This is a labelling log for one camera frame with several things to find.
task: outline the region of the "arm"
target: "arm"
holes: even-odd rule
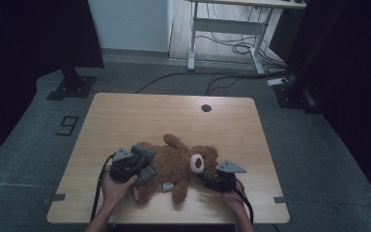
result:
[[[137,176],[132,176],[126,183],[118,184],[110,178],[108,172],[104,173],[103,181],[101,183],[103,205],[96,214],[95,218],[93,218],[89,226],[86,228],[86,232],[104,231],[110,216],[114,212],[114,209],[125,197],[128,188],[134,184],[136,180]]]
[[[240,184],[240,182],[237,182],[237,189],[240,192],[243,192],[243,186]],[[234,214],[240,231],[253,232],[254,227],[251,224],[251,221],[249,221],[248,215],[246,214],[245,207],[243,206],[243,200],[234,191],[221,193],[221,198],[225,201],[228,208],[230,208],[231,212]]]

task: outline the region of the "brown teddy bear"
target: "brown teddy bear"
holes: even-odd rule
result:
[[[203,184],[198,174],[213,177],[216,173],[218,151],[214,146],[194,146],[188,149],[173,134],[164,135],[163,140],[167,145],[157,146],[149,142],[137,144],[156,153],[151,166],[157,173],[145,185],[134,188],[134,196],[139,204],[146,204],[158,187],[173,184],[173,201],[181,203],[186,199],[190,183]]]

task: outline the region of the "wooden table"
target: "wooden table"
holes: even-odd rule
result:
[[[187,68],[190,71],[194,70],[195,62],[195,34],[197,31],[203,32],[217,32],[217,33],[228,33],[228,34],[239,34],[239,35],[250,35],[257,36],[258,40],[251,49],[251,57],[254,61],[255,68],[258,74],[264,74],[264,68],[262,66],[262,59],[259,55],[261,43],[264,39],[265,33],[270,22],[272,10],[274,8],[281,9],[304,9],[306,4],[302,1],[296,3],[294,0],[282,1],[282,0],[187,0],[194,3],[194,15],[192,18],[191,27],[191,44],[188,51],[188,64]],[[227,5],[245,5],[252,7],[267,7],[269,8],[267,16],[262,22],[252,21],[239,21],[239,20],[223,20],[216,18],[199,18],[197,17],[198,3],[215,3],[215,4],[227,4]]]
[[[204,112],[202,105],[212,108]],[[261,126],[255,103],[247,98],[133,94],[97,94],[77,138],[57,194],[47,215],[52,223],[90,220],[97,178],[106,158],[120,147],[139,141],[164,145],[162,136],[173,133],[189,147],[214,145],[218,162],[231,160],[247,170],[237,174],[245,185],[255,223],[285,223],[289,214]],[[139,206],[129,192],[110,223],[235,223],[216,192],[191,186],[181,205],[170,193],[156,193]]]

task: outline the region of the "desk leg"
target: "desk leg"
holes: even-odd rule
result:
[[[258,38],[257,42],[255,43],[254,49],[251,50],[251,56],[252,56],[252,59],[254,60],[255,68],[257,69],[258,74],[264,74],[265,73],[264,69],[263,69],[263,66],[262,66],[262,63],[261,63],[262,59],[259,55],[259,50],[261,48],[261,43],[264,39],[265,33],[267,32],[267,28],[268,28],[270,18],[271,18],[271,15],[272,15],[272,10],[273,10],[273,8],[269,8],[268,13],[267,13],[267,18],[264,20],[263,26],[261,28],[261,33],[259,35],[260,37]]]
[[[189,52],[188,52],[188,70],[194,70],[194,62],[195,62],[195,21],[197,20],[197,11],[198,11],[198,3],[195,3],[194,6],[194,16],[192,17],[192,26],[191,26],[191,44],[189,45]]]

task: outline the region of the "hole in table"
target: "hole in table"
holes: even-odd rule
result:
[[[201,109],[204,112],[210,112],[212,110],[212,108],[209,105],[207,105],[207,104],[203,104],[203,106],[201,106]]]

